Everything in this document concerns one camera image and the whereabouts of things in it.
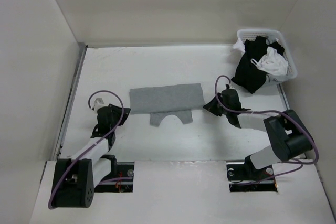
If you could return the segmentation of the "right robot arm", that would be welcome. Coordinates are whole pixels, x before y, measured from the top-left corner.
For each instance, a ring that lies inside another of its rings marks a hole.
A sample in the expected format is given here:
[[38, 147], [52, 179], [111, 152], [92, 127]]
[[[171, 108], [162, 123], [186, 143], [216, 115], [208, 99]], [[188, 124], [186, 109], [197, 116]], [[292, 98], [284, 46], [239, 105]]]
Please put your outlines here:
[[245, 158], [244, 175], [257, 179], [263, 168], [292, 159], [314, 149], [310, 133], [294, 110], [257, 112], [243, 108], [234, 89], [225, 89], [203, 108], [215, 116], [225, 115], [228, 122], [239, 129], [265, 132], [270, 145]]

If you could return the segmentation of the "grey tank top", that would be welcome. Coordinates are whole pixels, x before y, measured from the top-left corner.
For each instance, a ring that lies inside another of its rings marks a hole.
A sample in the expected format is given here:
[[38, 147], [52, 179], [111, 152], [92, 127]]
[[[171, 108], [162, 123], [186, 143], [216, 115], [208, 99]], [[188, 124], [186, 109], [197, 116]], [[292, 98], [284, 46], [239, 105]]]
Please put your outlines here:
[[131, 89], [129, 96], [131, 113], [149, 114], [150, 125], [155, 127], [170, 115], [190, 124], [192, 111], [205, 105], [200, 83]]

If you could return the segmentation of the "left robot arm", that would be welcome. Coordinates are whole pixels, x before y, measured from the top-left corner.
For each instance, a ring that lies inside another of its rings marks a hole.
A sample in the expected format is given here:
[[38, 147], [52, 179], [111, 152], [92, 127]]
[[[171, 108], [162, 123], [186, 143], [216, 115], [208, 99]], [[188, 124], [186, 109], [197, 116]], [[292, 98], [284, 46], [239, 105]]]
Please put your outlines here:
[[105, 183], [131, 181], [132, 175], [118, 169], [117, 159], [110, 155], [118, 126], [122, 126], [131, 110], [112, 104], [96, 109], [97, 124], [88, 144], [69, 158], [56, 162], [49, 209], [88, 208], [93, 201], [95, 188]]

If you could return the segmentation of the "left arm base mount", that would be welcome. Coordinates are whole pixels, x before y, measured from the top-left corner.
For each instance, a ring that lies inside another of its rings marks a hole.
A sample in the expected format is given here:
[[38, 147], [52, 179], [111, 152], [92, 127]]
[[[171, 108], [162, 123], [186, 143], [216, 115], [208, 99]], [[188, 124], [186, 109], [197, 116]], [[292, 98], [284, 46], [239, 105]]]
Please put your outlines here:
[[95, 187], [95, 193], [131, 193], [133, 192], [135, 163], [118, 162], [116, 168], [105, 176]]

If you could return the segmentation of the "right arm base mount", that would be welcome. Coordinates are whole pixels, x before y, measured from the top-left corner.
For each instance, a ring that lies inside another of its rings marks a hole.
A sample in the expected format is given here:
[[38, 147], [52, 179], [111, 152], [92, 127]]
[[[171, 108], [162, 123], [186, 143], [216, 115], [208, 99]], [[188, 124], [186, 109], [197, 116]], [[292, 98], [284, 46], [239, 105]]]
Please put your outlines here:
[[231, 193], [277, 192], [273, 167], [254, 169], [244, 162], [226, 163], [229, 191]]

